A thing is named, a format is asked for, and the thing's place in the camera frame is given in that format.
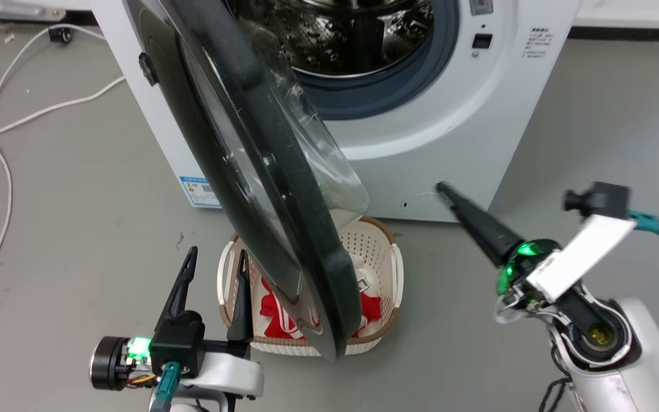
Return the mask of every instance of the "blue and white sticker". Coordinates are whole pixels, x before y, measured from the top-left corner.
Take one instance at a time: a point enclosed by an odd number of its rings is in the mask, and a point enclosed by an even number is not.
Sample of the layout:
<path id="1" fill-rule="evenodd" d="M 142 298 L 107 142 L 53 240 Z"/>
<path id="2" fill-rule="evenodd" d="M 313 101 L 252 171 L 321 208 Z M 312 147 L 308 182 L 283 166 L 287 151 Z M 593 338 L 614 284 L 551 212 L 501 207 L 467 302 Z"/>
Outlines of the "blue and white sticker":
<path id="1" fill-rule="evenodd" d="M 215 193 L 212 187 L 204 177 L 186 177 L 180 176 L 180 180 L 185 186 L 186 193 L 190 197 L 193 206 L 199 208 L 219 208 Z"/>

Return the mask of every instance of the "floor stain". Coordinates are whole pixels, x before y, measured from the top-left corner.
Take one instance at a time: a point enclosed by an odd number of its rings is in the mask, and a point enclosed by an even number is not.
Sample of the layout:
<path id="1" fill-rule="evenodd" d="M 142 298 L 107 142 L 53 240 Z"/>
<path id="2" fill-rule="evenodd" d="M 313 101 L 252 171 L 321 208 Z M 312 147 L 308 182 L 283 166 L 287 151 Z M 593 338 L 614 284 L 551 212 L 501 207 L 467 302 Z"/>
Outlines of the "floor stain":
<path id="1" fill-rule="evenodd" d="M 180 239 L 178 239 L 176 245 L 177 250 L 180 250 L 180 243 L 182 243 L 183 240 L 185 240 L 185 234 L 180 232 Z"/>

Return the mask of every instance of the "beige laundry basket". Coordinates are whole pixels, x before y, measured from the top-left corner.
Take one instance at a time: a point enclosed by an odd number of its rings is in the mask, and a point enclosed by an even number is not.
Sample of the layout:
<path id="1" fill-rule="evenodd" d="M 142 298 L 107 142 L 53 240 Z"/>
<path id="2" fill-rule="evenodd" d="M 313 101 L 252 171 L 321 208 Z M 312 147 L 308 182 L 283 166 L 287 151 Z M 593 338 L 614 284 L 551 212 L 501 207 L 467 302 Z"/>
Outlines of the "beige laundry basket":
<path id="1" fill-rule="evenodd" d="M 374 290 L 381 298 L 381 318 L 375 324 L 372 334 L 348 341 L 346 354 L 356 355 L 367 352 L 380 342 L 388 333 L 398 316 L 398 308 L 403 297 L 403 258 L 395 244 L 392 233 L 379 221 L 363 217 L 350 226 L 340 235 L 342 245 L 349 253 L 363 257 L 364 272 L 372 279 L 366 279 L 369 284 L 375 285 Z M 231 325 L 233 308 L 238 283 L 236 274 L 240 252 L 245 244 L 233 235 L 225 246 L 217 267 L 217 301 L 220 303 L 220 315 L 225 326 Z M 316 349 L 309 346 L 305 339 L 278 339 L 264 335 L 268 321 L 259 315 L 261 311 L 261 298 L 267 294 L 261 286 L 261 270 L 256 261 L 249 256 L 249 273 L 251 273 L 251 307 L 253 308 L 254 339 L 251 346 L 262 352 L 270 354 L 319 356 Z"/>

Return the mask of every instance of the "white cable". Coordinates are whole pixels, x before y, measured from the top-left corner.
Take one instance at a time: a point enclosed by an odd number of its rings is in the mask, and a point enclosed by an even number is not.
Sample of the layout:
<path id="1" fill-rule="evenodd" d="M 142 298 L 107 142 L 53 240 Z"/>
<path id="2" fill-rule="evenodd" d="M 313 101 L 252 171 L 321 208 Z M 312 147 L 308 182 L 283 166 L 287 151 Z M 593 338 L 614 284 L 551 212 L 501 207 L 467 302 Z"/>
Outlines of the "white cable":
<path id="1" fill-rule="evenodd" d="M 92 35 L 94 37 L 97 37 L 101 40 L 105 40 L 105 37 L 103 37 L 101 34 L 98 34 L 94 31 L 90 31 L 90 30 L 87 30 L 87 29 L 83 29 L 82 27 L 79 27 L 79 26 L 74 26 L 73 24 L 56 24 L 54 26 L 47 27 L 47 29 L 44 29 L 43 31 L 40 31 L 39 33 L 35 34 L 34 37 L 32 37 L 32 39 L 30 39 L 29 42 L 27 42 L 27 44 L 25 44 L 24 47 L 22 47 L 22 50 L 19 51 L 19 54 L 17 54 L 17 56 L 14 58 L 14 60 L 11 61 L 10 66 L 7 68 L 7 71 L 5 71 L 5 73 L 2 76 L 2 80 L 0 80 L 0 91 L 1 91 L 2 86 L 5 83 L 5 81 L 7 81 L 7 76 L 10 74 L 11 68 L 13 68 L 14 65 L 17 63 L 17 60 L 19 60 L 21 55 L 24 53 L 24 50 L 26 50 L 27 47 L 29 47 L 31 44 L 33 44 L 34 40 L 39 39 L 42 35 L 47 33 L 47 31 L 49 29 L 57 29 L 57 28 L 61 28 L 61 27 L 68 27 L 70 29 L 75 29 L 75 30 L 78 30 L 78 31 L 82 31 L 83 33 L 87 33 L 87 34 L 90 34 L 90 35 Z M 81 104 L 82 102 L 92 101 L 93 99 L 96 99 L 97 97 L 102 96 L 103 93 L 107 92 L 108 90 L 110 90 L 111 88 L 116 86 L 117 84 L 121 83 L 121 81 L 123 81 L 124 79 L 125 79 L 124 76 L 121 76 L 120 78 L 110 82 L 106 87 L 101 89 L 99 92 L 97 92 L 93 96 L 82 97 L 80 99 L 75 99 L 74 101 L 62 102 L 61 104 L 52 105 L 52 106 L 48 107 L 47 109 L 39 110 L 39 112 L 35 112 L 33 114 L 30 114 L 29 116 L 27 116 L 23 119 L 17 120 L 16 122 L 11 123 L 10 125 L 7 125 L 3 128 L 0 128 L 0 133 L 3 133 L 7 130 L 11 130 L 13 128 L 16 128 L 18 125 L 22 125 L 23 123 L 29 122 L 30 120 L 33 120 L 37 117 L 40 117 L 41 115 L 44 115 L 46 113 L 50 113 L 50 112 L 52 112 L 52 110 L 62 109 L 63 107 L 68 107 L 69 105 Z M 8 183 L 8 186 L 9 186 L 9 190 L 8 190 L 8 193 L 7 193 L 7 216 L 5 217 L 5 225 L 3 225 L 3 227 L 2 227 L 2 234 L 0 234 L 0 249 L 1 249 L 2 248 L 2 243 L 5 240 L 5 236 L 7 235 L 7 230 L 9 229 L 9 224 L 10 224 L 10 221 L 11 221 L 11 193 L 13 192 L 13 185 L 11 184 L 11 172 L 10 172 L 9 165 L 7 165 L 7 161 L 5 160 L 5 157 L 3 156 L 1 151 L 0 151 L 0 161 L 2 161 L 2 165 L 5 167 L 5 172 L 7 173 L 7 183 Z"/>
<path id="2" fill-rule="evenodd" d="M 75 99 L 74 101 L 62 102 L 61 104 L 52 105 L 52 106 L 48 107 L 47 109 L 39 110 L 39 112 L 34 112 L 33 114 L 30 114 L 29 116 L 27 116 L 23 119 L 17 120 L 16 122 L 11 123 L 10 125 L 6 125 L 5 127 L 0 128 L 0 133 L 5 133 L 8 130 L 16 128 L 19 125 L 23 125 L 24 123 L 27 123 L 30 120 L 33 120 L 33 119 L 36 119 L 37 117 L 40 117 L 43 114 L 50 113 L 50 112 L 52 112 L 52 110 L 62 109 L 63 107 L 68 107 L 69 105 L 81 104 L 82 102 L 89 102 L 89 101 L 92 101 L 94 99 L 97 99 L 97 98 L 101 97 L 103 95 L 103 93 L 107 92 L 108 90 L 113 89 L 114 86 L 121 83 L 121 81 L 125 81 L 125 80 L 126 80 L 126 78 L 124 76 L 121 76 L 120 78 L 117 78 L 116 80 L 114 80 L 114 81 L 110 82 L 109 84 L 107 84 L 106 87 L 100 89 L 100 91 L 97 92 L 96 94 L 92 94 L 91 96 L 88 96 L 88 97 L 81 97 L 80 99 Z"/>

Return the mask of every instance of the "yellow wire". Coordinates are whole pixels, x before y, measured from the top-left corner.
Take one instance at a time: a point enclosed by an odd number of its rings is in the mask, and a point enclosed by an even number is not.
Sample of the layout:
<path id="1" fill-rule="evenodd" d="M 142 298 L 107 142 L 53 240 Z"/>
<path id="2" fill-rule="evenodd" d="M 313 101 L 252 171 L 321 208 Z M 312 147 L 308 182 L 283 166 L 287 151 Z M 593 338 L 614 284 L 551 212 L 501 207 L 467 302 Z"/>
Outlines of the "yellow wire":
<path id="1" fill-rule="evenodd" d="M 147 376 L 146 378 L 134 379 L 133 381 L 131 381 L 129 383 L 132 384 L 132 385 L 136 385 L 138 383 L 144 383 L 146 381 L 151 381 L 152 379 L 154 379 L 156 377 L 157 377 L 157 375 L 150 375 L 150 376 Z"/>

